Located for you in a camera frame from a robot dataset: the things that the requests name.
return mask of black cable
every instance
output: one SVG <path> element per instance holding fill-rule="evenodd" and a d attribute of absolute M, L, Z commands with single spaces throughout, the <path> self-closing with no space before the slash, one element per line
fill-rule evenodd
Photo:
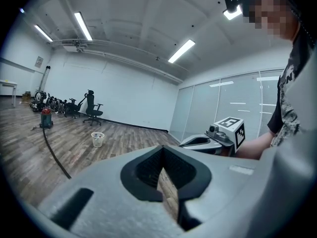
<path fill-rule="evenodd" d="M 48 139 L 46 138 L 46 135 L 45 135 L 45 130 L 44 130 L 44 124 L 42 125 L 42 129 L 43 129 L 43 135 L 44 135 L 44 139 L 45 139 L 45 142 L 46 142 L 46 145 L 48 146 L 54 160 L 56 161 L 56 163 L 59 165 L 59 167 L 62 169 L 62 171 L 64 172 L 64 174 L 66 175 L 66 177 L 68 179 L 71 179 L 71 176 L 69 175 L 69 173 L 66 171 L 66 169 L 63 167 L 63 165 L 61 164 L 61 162 L 59 162 L 58 158 L 55 156 L 53 150 L 51 149 L 51 146 L 48 142 Z"/>

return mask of white trash can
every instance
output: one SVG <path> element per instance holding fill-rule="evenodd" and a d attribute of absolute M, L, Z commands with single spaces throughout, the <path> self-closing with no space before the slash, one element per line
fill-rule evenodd
<path fill-rule="evenodd" d="M 101 147 L 103 145 L 103 140 L 105 135 L 101 132 L 93 132 L 91 133 L 93 137 L 93 145 L 94 147 Z"/>

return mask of ceiling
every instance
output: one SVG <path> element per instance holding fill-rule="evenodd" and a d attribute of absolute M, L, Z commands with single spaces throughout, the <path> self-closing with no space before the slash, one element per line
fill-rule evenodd
<path fill-rule="evenodd" d="M 85 42 L 89 50 L 135 60 L 183 80 L 214 50 L 259 34 L 242 16 L 229 21 L 222 14 L 225 9 L 224 0 L 30 0 L 23 17 L 31 27 L 44 29 L 57 47 L 61 40 L 85 40 L 74 18 L 80 11 L 93 38 Z M 188 39 L 195 46 L 175 64 L 168 63 Z"/>

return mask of white table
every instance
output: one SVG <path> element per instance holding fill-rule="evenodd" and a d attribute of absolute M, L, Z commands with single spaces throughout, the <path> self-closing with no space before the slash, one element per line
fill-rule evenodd
<path fill-rule="evenodd" d="M 1 86 L 9 86 L 12 87 L 12 105 L 15 107 L 15 99 L 16 99 L 16 87 L 17 87 L 17 83 L 15 82 L 11 82 L 11 81 L 5 81 L 0 79 L 0 85 Z"/>

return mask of black office chair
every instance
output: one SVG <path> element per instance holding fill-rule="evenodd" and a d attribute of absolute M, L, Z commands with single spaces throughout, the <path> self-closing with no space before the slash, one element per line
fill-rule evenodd
<path fill-rule="evenodd" d="M 68 110 L 69 110 L 69 114 L 71 114 L 75 119 L 76 119 L 76 114 L 78 114 L 78 117 L 80 117 L 80 108 L 81 108 L 81 105 L 83 104 L 83 101 L 87 98 L 87 93 L 85 93 L 85 98 L 80 102 L 78 103 L 77 105 L 75 104 L 75 99 L 70 99 L 71 102 L 68 102 L 66 105 L 68 107 Z"/>
<path fill-rule="evenodd" d="M 99 123 L 99 125 L 101 126 L 101 122 L 99 122 L 99 119 L 97 117 L 101 116 L 103 114 L 102 111 L 99 111 L 100 106 L 103 106 L 103 104 L 98 104 L 95 105 L 94 104 L 94 92 L 91 90 L 88 90 L 88 94 L 87 94 L 87 104 L 88 107 L 86 109 L 86 114 L 89 116 L 88 119 L 83 120 L 83 122 L 85 121 L 91 121 L 90 126 L 93 125 L 93 122 L 96 121 L 97 123 Z"/>

